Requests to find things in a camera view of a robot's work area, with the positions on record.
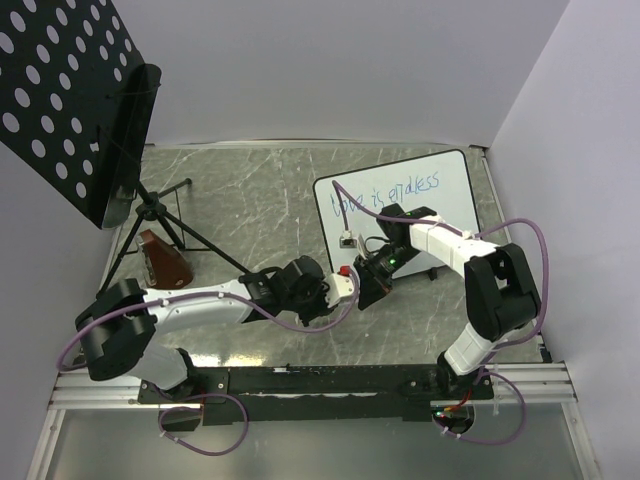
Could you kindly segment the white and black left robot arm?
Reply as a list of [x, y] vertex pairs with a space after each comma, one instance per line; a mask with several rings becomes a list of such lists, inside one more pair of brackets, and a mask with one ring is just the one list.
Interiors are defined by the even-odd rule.
[[324, 274], [308, 256], [210, 287], [143, 289], [127, 279], [87, 308], [76, 328], [92, 380], [128, 374], [184, 402], [203, 391], [202, 382], [187, 351], [165, 347], [158, 337], [211, 324], [270, 320], [283, 311], [307, 326], [331, 314], [352, 291], [350, 278]]

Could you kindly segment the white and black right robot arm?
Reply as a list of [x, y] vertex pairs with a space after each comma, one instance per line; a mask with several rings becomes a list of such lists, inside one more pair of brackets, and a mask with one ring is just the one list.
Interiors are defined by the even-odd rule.
[[467, 323], [436, 363], [438, 390], [448, 398], [466, 392], [481, 363], [511, 332], [542, 312], [542, 302], [524, 251], [496, 245], [446, 224], [427, 207], [404, 211], [391, 204], [376, 216], [387, 243], [376, 253], [360, 253], [353, 266], [360, 282], [358, 308], [364, 310], [393, 288], [394, 274], [421, 253], [464, 280]]

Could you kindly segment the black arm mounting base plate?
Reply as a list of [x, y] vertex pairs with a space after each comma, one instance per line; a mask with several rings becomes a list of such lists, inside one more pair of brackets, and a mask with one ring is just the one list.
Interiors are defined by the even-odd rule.
[[449, 380], [435, 364], [198, 367], [193, 395], [240, 400], [252, 422], [400, 418], [428, 422], [431, 409], [494, 398], [491, 382], [476, 375]]

